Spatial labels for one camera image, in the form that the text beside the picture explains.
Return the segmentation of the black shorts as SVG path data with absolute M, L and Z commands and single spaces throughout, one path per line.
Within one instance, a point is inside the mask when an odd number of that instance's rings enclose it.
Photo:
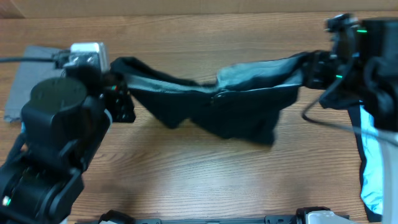
M 297 101 L 311 56 L 236 63 L 220 69 L 213 83 L 176 78 L 135 57 L 117 58 L 111 72 L 122 75 L 133 97 L 170 129 L 189 119 L 223 139 L 272 145 L 280 112 Z

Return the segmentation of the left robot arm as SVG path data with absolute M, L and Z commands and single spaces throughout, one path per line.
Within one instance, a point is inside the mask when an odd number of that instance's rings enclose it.
M 24 130 L 1 166 L 1 222 L 64 221 L 112 123 L 134 118 L 127 84 L 118 75 L 36 84 L 21 111 Z

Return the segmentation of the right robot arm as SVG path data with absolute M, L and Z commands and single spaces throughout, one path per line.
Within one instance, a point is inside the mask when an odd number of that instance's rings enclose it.
M 329 58 L 315 57 L 305 86 L 324 92 L 302 112 L 310 123 L 376 138 L 383 163 L 383 223 L 397 223 L 397 18 L 358 20 L 340 14 L 325 21 L 333 48 Z M 350 100 L 363 104 L 373 116 L 376 133 L 360 127 L 309 118 L 308 111 L 332 93 L 343 94 L 338 105 Z

